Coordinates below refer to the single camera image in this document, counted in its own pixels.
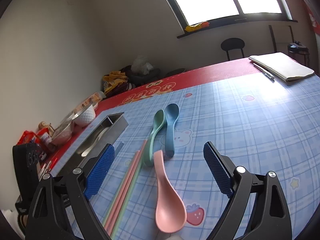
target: spoon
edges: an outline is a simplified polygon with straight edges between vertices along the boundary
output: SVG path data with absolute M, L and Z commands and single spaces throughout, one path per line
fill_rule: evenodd
M 164 111 L 161 109 L 156 112 L 155 117 L 153 118 L 153 130 L 148 138 L 146 146 L 143 149 L 143 161 L 145 165 L 152 167 L 153 166 L 153 141 L 157 133 L 165 124 Z
M 174 127 L 179 117 L 179 106 L 177 104 L 169 104 L 164 111 L 167 121 L 167 134 L 165 136 L 165 155 L 174 156 Z
M 98 143 L 98 141 L 101 139 L 102 135 L 104 135 L 104 133 L 109 129 L 110 127 L 106 127 L 105 129 L 103 129 L 101 131 L 101 133 L 99 133 L 98 137 L 94 140 L 93 144 L 86 149 L 82 154 L 81 157 L 86 157 L 88 155 L 88 153 L 95 147 L 95 145 Z
M 187 211 L 165 173 L 162 150 L 154 153 L 154 162 L 158 187 L 156 224 L 162 232 L 174 233 L 186 223 Z

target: metal bowl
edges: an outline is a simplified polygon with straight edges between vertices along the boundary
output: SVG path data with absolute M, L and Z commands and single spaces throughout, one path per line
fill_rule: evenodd
M 93 109 L 96 111 L 96 109 L 98 108 L 98 102 L 95 102 L 92 105 L 93 105 Z
M 60 127 L 55 130 L 51 143 L 55 146 L 64 145 L 72 137 L 73 127 L 74 123 L 71 120 L 61 124 Z
M 63 118 L 62 121 L 57 125 L 56 130 L 58 130 L 60 126 L 62 126 L 64 123 L 71 121 L 74 116 L 75 116 L 74 112 L 70 112 L 69 114 L 67 114 L 65 118 Z

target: yellow cloth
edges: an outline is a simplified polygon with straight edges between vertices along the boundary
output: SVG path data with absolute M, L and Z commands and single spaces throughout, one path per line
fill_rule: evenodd
M 109 75 L 103 76 L 102 80 L 104 94 L 106 95 L 117 85 L 121 85 L 122 83 L 127 82 L 128 77 L 125 75 L 125 73 L 122 73 L 121 71 L 111 71 Z

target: pink chopstick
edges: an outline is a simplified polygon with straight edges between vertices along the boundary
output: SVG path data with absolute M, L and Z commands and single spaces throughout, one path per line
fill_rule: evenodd
M 119 213 L 120 213 L 120 211 L 121 211 L 121 208 L 122 208 L 123 202 L 124 202 L 124 200 L 125 200 L 125 197 L 126 197 L 126 195 L 127 195 L 127 193 L 128 193 L 128 190 L 129 190 L 129 187 L 130 187 L 132 178 L 133 178 L 134 173 L 135 173 L 135 171 L 136 171 L 136 169 L 137 169 L 137 166 L 138 166 L 138 164 L 139 164 L 139 160 L 140 160 L 140 158 L 141 158 L 141 156 L 142 156 L 142 152 L 143 152 L 144 146 L 146 145 L 146 142 L 147 142 L 147 141 L 145 140 L 145 141 L 143 142 L 143 144 L 142 144 L 141 150 L 139 151 L 139 156 L 138 156 L 138 158 L 136 159 L 136 162 L 134 163 L 134 167 L 133 167 L 133 169 L 132 169 L 132 173 L 130 174 L 130 178 L 129 178 L 127 184 L 125 185 L 124 192 L 123 192 L 123 194 L 122 194 L 122 196 L 121 196 L 121 198 L 120 198 L 120 201 L 119 201 L 119 203 L 118 203 L 118 206 L 116 207 L 115 215 L 111 218 L 110 225 L 109 225 L 109 227 L 108 227 L 108 229 L 107 229 L 107 233 L 108 233 L 109 235 L 111 235 L 111 233 L 112 233 L 112 231 L 113 231 L 113 228 L 114 228 L 114 226 L 115 226 L 115 224 L 116 224 L 116 222 L 117 222 Z
M 115 217 L 115 213 L 116 213 L 116 210 L 117 210 L 118 205 L 119 205 L 119 204 L 122 205 L 122 203 L 120 202 L 120 199 L 121 199 L 122 195 L 125 196 L 125 195 L 127 194 L 128 189 L 127 189 L 126 192 L 125 192 L 126 185 L 127 185 L 127 184 L 130 185 L 130 183 L 131 183 L 131 180 L 132 180 L 132 177 L 133 177 L 133 175 L 134 175 L 135 169 L 137 168 L 136 163 L 138 164 L 138 162 L 139 162 L 139 159 L 140 159 L 139 157 L 141 156 L 140 153 L 142 153 L 142 150 L 143 150 L 146 142 L 147 142 L 147 140 L 144 140 L 144 141 L 143 141 L 141 150 L 140 150 L 140 151 L 137 151 L 137 152 L 135 153 L 134 157 L 133 157 L 133 160 L 132 160 L 131 165 L 130 165 L 130 167 L 129 167 L 129 170 L 128 170 L 128 172 L 127 172 L 127 176 L 124 178 L 124 182 L 123 182 L 123 184 L 122 184 L 122 187 L 121 187 L 121 189 L 120 189 L 120 191 L 119 191 L 119 193 L 118 193 L 118 195 L 117 195 L 117 197 L 116 197 L 116 200 L 115 200 L 115 202 L 114 202 L 114 204 L 113 204 L 113 206 L 112 206 L 112 208 L 111 208 L 111 211 L 110 211 L 110 213 L 109 213 L 109 216 L 108 216 L 108 218 L 107 218 L 107 221 L 106 221 L 106 223 L 105 223 L 105 225 L 104 225 L 104 229 L 105 229 L 105 230 L 107 230 L 107 229 L 109 228 L 109 225 L 110 225 L 110 223 L 111 223 L 112 218 Z

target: green chopstick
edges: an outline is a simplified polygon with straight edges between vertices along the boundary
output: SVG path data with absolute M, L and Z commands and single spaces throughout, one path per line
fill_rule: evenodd
M 120 191 L 120 189 L 121 189 L 121 187 L 122 187 L 122 184 L 123 184 L 123 182 L 124 182 L 124 179 L 125 179 L 125 177 L 127 176 L 127 173 L 128 173 L 128 170 L 129 170 L 130 165 L 128 166 L 128 169 L 127 169 L 127 171 L 125 172 L 125 174 L 124 174 L 124 176 L 123 176 L 123 178 L 122 178 L 122 181 L 121 181 L 121 183 L 120 183 L 120 185 L 119 185 L 119 187 L 118 187 L 118 189 L 117 189 L 117 191 L 116 191 L 116 194 L 115 194 L 114 197 L 113 197 L 113 200 L 112 200 L 112 202 L 111 202 L 111 205 L 109 205 L 109 208 L 108 208 L 108 212 L 107 212 L 107 214 L 106 214 L 106 217 L 104 218 L 104 220 L 103 220 L 103 222 L 102 222 L 102 225 L 103 225 L 103 226 L 105 226 L 105 224 L 106 224 L 106 222 L 107 222 L 108 216 L 109 216 L 109 214 L 110 214 L 110 212 L 111 212 L 111 209 L 112 209 L 112 207 L 113 207 L 113 205 L 114 205 L 114 203 L 115 203 L 115 201 L 116 201 L 116 199 L 117 199 L 117 197 L 118 197 L 118 194 L 119 194 L 119 191 Z
M 114 226 L 114 228 L 113 228 L 113 231 L 112 231 L 112 233 L 111 233 L 111 236 L 110 236 L 111 239 L 114 239 L 114 237 L 116 236 L 116 233 L 117 233 L 117 231 L 118 231 L 118 229 L 119 229 L 119 226 L 120 226 L 120 223 L 121 223 L 121 221 L 122 221 L 124 212 L 125 212 L 125 210 L 127 209 L 128 202 L 129 202 L 130 197 L 131 197 L 131 195 L 132 195 L 134 186 L 136 185 L 136 182 L 137 182 L 137 179 L 138 179 L 138 176 L 139 176 L 139 173 L 140 173 L 142 164 L 143 164 L 143 155 L 141 154 L 141 157 L 140 157 L 140 160 L 139 160 L 137 169 L 136 169 L 136 171 L 134 172 L 134 176 L 133 176 L 133 178 L 132 178 L 130 187 L 129 187 L 129 189 L 128 189 L 127 195 L 125 196 L 123 205 L 122 205 L 122 207 L 121 207 L 121 211 L 120 211 L 120 213 L 119 213 L 119 215 L 118 215 L 117 222 L 116 222 L 116 224 L 115 224 L 115 226 Z

